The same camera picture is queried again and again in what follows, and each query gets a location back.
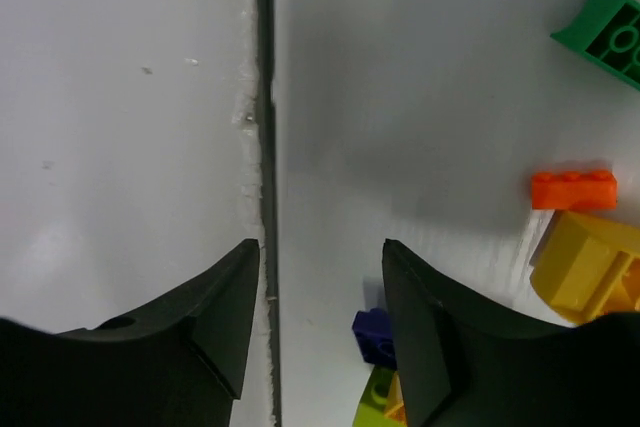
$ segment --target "building block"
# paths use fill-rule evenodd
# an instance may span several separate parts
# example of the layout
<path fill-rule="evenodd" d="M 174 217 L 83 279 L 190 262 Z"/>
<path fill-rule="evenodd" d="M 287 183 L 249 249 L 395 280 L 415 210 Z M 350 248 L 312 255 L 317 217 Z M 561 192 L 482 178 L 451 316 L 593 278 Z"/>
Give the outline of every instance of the building block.
<path fill-rule="evenodd" d="M 392 370 L 378 366 L 373 368 L 360 398 L 353 427 L 400 427 L 402 425 L 384 416 L 392 379 Z"/>
<path fill-rule="evenodd" d="M 407 425 L 407 412 L 404 408 L 404 399 L 402 398 L 402 389 L 400 387 L 400 377 L 394 372 L 391 380 L 391 388 L 387 397 L 387 405 L 384 408 L 384 416 L 387 419 L 393 419 L 403 425 Z"/>
<path fill-rule="evenodd" d="M 608 170 L 587 174 L 539 172 L 531 178 L 531 207 L 534 210 L 615 209 L 618 182 Z"/>
<path fill-rule="evenodd" d="M 640 311 L 640 229 L 563 212 L 531 274 L 553 310 L 576 324 Z"/>
<path fill-rule="evenodd" d="M 587 0 L 565 29 L 551 37 L 640 90 L 640 4 Z"/>
<path fill-rule="evenodd" d="M 387 312 L 382 309 L 360 311 L 356 314 L 351 329 L 365 362 L 391 370 L 397 369 L 391 319 Z"/>

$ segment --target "lego brick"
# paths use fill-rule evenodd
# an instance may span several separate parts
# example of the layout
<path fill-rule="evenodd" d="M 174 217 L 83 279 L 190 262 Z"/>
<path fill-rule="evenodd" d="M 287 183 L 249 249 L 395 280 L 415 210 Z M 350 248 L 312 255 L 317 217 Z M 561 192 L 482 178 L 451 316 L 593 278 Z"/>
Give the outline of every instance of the lego brick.
<path fill-rule="evenodd" d="M 539 172 L 531 178 L 531 207 L 534 210 L 606 210 L 615 209 L 617 202 L 618 182 L 606 170 L 558 175 Z"/>
<path fill-rule="evenodd" d="M 353 427 L 400 427 L 402 425 L 384 416 L 392 380 L 392 370 L 378 366 L 373 368 L 360 398 Z"/>
<path fill-rule="evenodd" d="M 384 408 L 384 416 L 387 419 L 393 419 L 403 425 L 407 425 L 407 413 L 404 408 L 404 399 L 402 397 L 402 388 L 400 387 L 400 377 L 398 373 L 393 374 L 389 395 L 387 397 L 387 405 Z"/>
<path fill-rule="evenodd" d="M 351 329 L 365 362 L 391 370 L 397 369 L 391 319 L 387 312 L 382 309 L 360 311 L 356 314 Z"/>
<path fill-rule="evenodd" d="M 542 248 L 531 285 L 576 324 L 640 311 L 640 229 L 565 212 Z"/>
<path fill-rule="evenodd" d="M 587 0 L 565 29 L 551 37 L 640 90 L 640 4 Z"/>

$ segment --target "small orange block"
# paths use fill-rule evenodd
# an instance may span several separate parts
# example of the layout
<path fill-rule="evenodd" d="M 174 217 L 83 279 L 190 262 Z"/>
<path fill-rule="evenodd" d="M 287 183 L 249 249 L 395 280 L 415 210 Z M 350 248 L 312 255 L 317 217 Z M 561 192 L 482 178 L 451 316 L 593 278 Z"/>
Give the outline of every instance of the small orange block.
<path fill-rule="evenodd" d="M 531 204 L 534 210 L 615 209 L 618 182 L 608 170 L 587 174 L 539 172 L 531 178 Z"/>

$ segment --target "orange lego brick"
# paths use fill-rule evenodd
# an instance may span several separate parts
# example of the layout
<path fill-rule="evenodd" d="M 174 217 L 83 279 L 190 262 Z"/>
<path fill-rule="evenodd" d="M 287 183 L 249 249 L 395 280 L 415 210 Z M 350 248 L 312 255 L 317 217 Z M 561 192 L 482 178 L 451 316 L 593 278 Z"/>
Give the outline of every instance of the orange lego brick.
<path fill-rule="evenodd" d="M 531 178 L 531 204 L 534 210 L 615 209 L 618 182 L 608 170 L 586 174 L 539 172 Z"/>

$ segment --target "white surface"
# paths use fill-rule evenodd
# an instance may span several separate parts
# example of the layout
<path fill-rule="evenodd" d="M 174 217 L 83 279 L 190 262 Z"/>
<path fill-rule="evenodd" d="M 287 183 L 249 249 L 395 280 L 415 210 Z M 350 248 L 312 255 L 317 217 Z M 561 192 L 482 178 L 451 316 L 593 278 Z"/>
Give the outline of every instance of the white surface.
<path fill-rule="evenodd" d="M 529 288 L 528 175 L 612 163 L 640 221 L 640 93 L 548 37 L 583 1 L 276 0 L 284 427 L 351 425 L 385 237 L 557 320 Z"/>
<path fill-rule="evenodd" d="M 94 327 L 261 232 L 256 139 L 232 124 L 255 89 L 254 0 L 0 8 L 0 315 Z M 260 297 L 232 425 L 270 425 Z"/>

